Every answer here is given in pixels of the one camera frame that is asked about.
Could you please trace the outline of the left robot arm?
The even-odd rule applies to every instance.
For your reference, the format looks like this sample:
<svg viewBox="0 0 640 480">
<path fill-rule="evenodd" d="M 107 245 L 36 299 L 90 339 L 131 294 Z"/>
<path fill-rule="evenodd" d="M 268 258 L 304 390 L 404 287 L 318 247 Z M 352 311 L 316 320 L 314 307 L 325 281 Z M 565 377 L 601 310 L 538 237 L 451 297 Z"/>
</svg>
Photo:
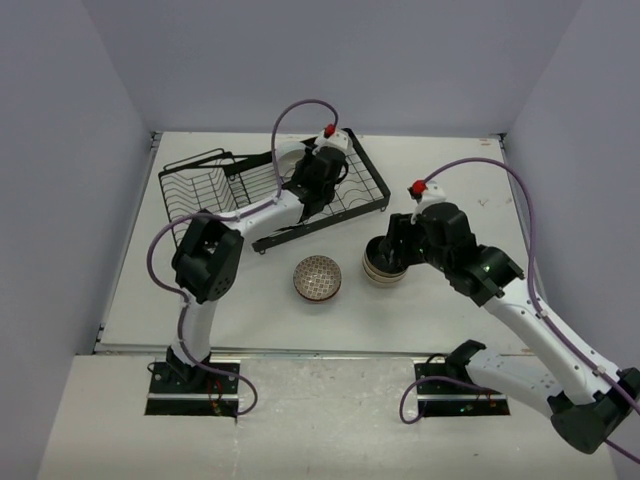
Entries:
<svg viewBox="0 0 640 480">
<path fill-rule="evenodd" d="M 202 210 L 190 221 L 171 261 L 186 298 L 166 354 L 172 380 L 183 391 L 195 393 L 207 383 L 213 317 L 236 279 L 244 246 L 321 212 L 348 170 L 345 148 L 307 147 L 278 193 L 222 218 Z"/>
</svg>

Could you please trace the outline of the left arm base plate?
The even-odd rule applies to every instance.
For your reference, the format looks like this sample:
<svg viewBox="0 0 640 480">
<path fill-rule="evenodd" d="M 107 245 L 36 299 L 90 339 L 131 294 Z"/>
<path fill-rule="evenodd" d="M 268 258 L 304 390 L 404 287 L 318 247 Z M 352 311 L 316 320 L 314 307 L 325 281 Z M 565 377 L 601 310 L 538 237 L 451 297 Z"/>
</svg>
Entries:
<svg viewBox="0 0 640 480">
<path fill-rule="evenodd" d="M 212 366 L 233 374 L 240 372 L 238 362 Z M 165 362 L 152 362 L 147 370 L 151 379 L 146 416 L 237 417 L 239 380 L 233 374 L 198 370 L 194 379 L 186 383 Z"/>
</svg>

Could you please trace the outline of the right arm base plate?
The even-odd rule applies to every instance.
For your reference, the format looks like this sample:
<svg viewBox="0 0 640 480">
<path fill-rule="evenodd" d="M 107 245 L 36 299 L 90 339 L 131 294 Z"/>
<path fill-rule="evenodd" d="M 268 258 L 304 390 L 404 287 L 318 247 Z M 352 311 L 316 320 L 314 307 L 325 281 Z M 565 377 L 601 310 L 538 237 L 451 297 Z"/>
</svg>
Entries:
<svg viewBox="0 0 640 480">
<path fill-rule="evenodd" d="M 480 392 L 443 381 L 416 387 L 417 405 L 424 418 L 509 416 L 507 398 L 497 392 Z"/>
</svg>

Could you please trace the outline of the brown lattice patterned bowl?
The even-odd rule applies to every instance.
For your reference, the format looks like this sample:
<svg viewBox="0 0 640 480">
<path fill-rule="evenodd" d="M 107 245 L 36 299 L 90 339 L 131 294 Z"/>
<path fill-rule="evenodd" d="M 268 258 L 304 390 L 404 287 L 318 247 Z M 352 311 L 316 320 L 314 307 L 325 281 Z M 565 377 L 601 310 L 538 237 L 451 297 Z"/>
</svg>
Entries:
<svg viewBox="0 0 640 480">
<path fill-rule="evenodd" d="M 301 260 L 293 272 L 296 292 L 308 296 L 322 296 L 340 290 L 342 271 L 333 259 L 324 255 L 312 255 Z"/>
</svg>

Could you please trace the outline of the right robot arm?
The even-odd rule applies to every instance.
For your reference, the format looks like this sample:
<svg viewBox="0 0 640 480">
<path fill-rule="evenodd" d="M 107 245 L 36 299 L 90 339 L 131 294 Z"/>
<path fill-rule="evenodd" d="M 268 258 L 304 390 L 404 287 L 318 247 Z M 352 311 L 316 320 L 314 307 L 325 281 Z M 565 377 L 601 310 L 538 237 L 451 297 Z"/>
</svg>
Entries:
<svg viewBox="0 0 640 480">
<path fill-rule="evenodd" d="M 574 449 L 592 454 L 637 407 L 639 371 L 607 360 L 576 335 L 530 288 L 523 270 L 497 247 L 481 245 L 467 216 L 444 202 L 394 214 L 385 235 L 367 244 L 364 262 L 386 280 L 428 264 L 450 286 L 500 320 L 543 366 L 509 363 L 477 341 L 446 358 L 456 392 L 475 386 L 513 397 L 551 421 Z"/>
</svg>

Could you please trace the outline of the black glazed tan bowl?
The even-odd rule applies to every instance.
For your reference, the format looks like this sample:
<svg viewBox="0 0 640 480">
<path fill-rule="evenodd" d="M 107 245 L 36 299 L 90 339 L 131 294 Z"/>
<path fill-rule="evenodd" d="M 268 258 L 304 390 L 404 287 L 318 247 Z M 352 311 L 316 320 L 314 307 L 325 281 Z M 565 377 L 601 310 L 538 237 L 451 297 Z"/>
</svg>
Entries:
<svg viewBox="0 0 640 480">
<path fill-rule="evenodd" d="M 384 236 L 376 236 L 368 243 L 364 251 L 364 264 L 374 273 L 386 277 L 400 277 L 407 268 L 395 260 L 389 260 L 383 253 Z"/>
</svg>

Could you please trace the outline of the tan bowl white inside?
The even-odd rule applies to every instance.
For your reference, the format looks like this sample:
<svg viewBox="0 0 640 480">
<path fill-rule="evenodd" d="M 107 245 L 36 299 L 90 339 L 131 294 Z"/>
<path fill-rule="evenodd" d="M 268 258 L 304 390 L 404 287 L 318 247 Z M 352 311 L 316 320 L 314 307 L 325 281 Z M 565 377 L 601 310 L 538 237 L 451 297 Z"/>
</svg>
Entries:
<svg viewBox="0 0 640 480">
<path fill-rule="evenodd" d="M 402 280 L 394 282 L 379 282 L 375 279 L 368 279 L 367 282 L 374 288 L 378 289 L 394 289 L 402 284 Z"/>
</svg>

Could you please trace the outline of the tan bowl with branch motif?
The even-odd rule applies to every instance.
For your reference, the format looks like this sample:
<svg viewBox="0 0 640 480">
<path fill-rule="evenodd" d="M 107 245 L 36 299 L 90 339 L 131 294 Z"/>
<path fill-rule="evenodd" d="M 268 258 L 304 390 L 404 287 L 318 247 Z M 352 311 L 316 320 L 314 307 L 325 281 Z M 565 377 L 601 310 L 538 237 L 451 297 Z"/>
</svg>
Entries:
<svg viewBox="0 0 640 480">
<path fill-rule="evenodd" d="M 384 272 L 380 272 L 375 268 L 371 268 L 368 264 L 363 265 L 364 273 L 368 279 L 375 279 L 379 282 L 394 282 L 398 280 L 403 280 L 406 276 L 406 272 L 400 272 L 395 274 L 387 274 Z"/>
</svg>

